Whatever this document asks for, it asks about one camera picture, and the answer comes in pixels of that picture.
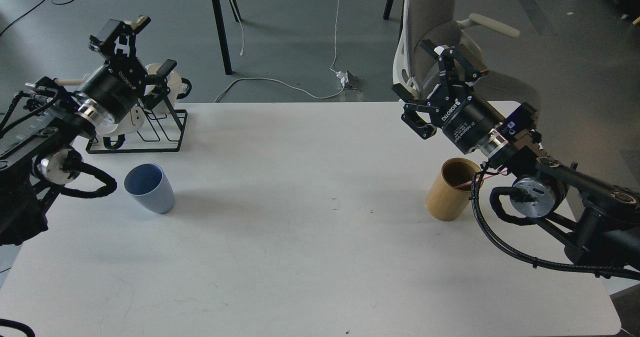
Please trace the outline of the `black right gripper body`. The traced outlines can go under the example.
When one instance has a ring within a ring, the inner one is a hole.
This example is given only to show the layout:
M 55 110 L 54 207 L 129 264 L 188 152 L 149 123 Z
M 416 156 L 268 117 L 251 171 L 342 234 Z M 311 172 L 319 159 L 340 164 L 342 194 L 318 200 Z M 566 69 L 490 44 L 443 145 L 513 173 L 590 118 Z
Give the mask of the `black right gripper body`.
M 464 154 L 477 150 L 482 139 L 505 120 L 494 106 L 462 85 L 455 84 L 449 91 L 437 84 L 428 96 L 428 105 L 436 109 L 429 113 L 430 123 Z

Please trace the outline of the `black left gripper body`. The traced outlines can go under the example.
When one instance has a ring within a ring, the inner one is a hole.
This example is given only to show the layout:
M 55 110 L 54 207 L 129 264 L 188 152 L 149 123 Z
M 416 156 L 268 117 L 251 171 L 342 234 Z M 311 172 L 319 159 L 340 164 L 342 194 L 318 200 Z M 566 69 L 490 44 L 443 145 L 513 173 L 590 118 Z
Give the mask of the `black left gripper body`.
M 147 69 L 137 57 L 112 57 L 75 90 L 76 112 L 95 126 L 109 119 L 119 123 L 142 98 Z

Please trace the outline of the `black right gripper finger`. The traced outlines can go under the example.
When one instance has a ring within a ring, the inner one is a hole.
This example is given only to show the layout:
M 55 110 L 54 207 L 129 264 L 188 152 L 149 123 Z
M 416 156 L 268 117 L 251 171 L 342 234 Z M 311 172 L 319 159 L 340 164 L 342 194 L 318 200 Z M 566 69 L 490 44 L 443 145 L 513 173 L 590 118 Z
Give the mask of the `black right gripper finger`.
M 409 89 L 400 83 L 394 83 L 391 90 L 403 102 L 402 120 L 423 140 L 432 138 L 437 132 L 437 127 L 424 121 L 418 113 L 435 114 L 439 111 L 439 107 L 430 106 L 429 102 L 414 98 Z
M 436 45 L 427 39 L 419 41 L 418 45 L 435 59 L 440 87 L 444 87 L 450 94 L 458 87 L 466 93 L 467 100 L 475 98 L 475 82 L 489 73 L 489 68 L 480 57 L 461 43 L 458 46 Z

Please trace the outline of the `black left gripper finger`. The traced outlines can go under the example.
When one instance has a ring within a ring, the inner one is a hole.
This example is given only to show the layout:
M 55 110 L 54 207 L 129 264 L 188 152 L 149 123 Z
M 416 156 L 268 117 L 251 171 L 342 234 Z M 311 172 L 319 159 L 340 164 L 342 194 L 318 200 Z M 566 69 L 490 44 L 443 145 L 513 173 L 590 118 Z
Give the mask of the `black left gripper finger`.
M 141 66 L 135 43 L 137 34 L 150 22 L 151 18 L 146 15 L 140 15 L 130 22 L 109 19 L 97 36 L 89 36 L 89 49 L 103 57 L 103 66 L 111 61 L 126 61 L 133 66 Z
M 144 80 L 147 83 L 146 86 L 153 86 L 153 89 L 149 96 L 146 96 L 146 93 L 142 96 L 142 106 L 145 109 L 153 110 L 160 102 L 165 102 L 167 109 L 172 107 L 169 102 L 168 77 L 177 65 L 175 60 L 167 59 L 155 74 L 146 73 L 147 78 Z

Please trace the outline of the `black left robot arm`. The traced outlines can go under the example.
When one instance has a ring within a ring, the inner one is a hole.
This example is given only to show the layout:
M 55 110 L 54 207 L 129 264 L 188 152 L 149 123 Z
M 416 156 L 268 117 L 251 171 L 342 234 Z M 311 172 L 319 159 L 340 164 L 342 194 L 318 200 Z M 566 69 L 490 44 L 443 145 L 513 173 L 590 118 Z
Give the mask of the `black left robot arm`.
M 186 110 L 169 100 L 170 73 L 177 62 L 167 59 L 149 72 L 137 58 L 138 34 L 151 22 L 141 15 L 133 21 L 108 20 L 89 49 L 104 62 L 86 79 L 43 77 L 18 91 L 1 121 L 1 137 L 32 120 L 25 132 L 1 153 L 1 244 L 19 246 L 48 230 L 46 212 L 58 196 L 94 199 L 116 191 L 117 182 L 105 171 L 87 164 L 73 148 L 76 138 L 93 144 L 106 138 L 99 130 L 114 125 L 123 144 L 123 123 L 138 110 L 151 119 L 163 104 L 180 134 L 185 132 Z

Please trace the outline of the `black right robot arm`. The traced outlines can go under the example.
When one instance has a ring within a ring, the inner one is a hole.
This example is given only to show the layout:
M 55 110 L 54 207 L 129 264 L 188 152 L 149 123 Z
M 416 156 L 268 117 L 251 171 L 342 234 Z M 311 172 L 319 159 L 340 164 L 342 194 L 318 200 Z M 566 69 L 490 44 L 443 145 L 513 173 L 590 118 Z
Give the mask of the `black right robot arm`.
M 489 69 L 466 46 L 419 46 L 438 64 L 438 82 L 425 98 L 394 84 L 404 103 L 402 120 L 422 139 L 441 130 L 463 154 L 480 151 L 486 161 L 470 181 L 471 209 L 487 239 L 503 253 L 534 268 L 592 274 L 599 278 L 639 280 L 639 193 L 581 173 L 544 150 L 537 130 L 538 112 L 521 103 L 503 116 L 474 83 Z M 503 241 L 480 207 L 486 175 L 505 169 L 511 186 L 494 187 L 489 204 L 503 222 L 539 226 L 564 246 L 569 263 L 528 255 Z

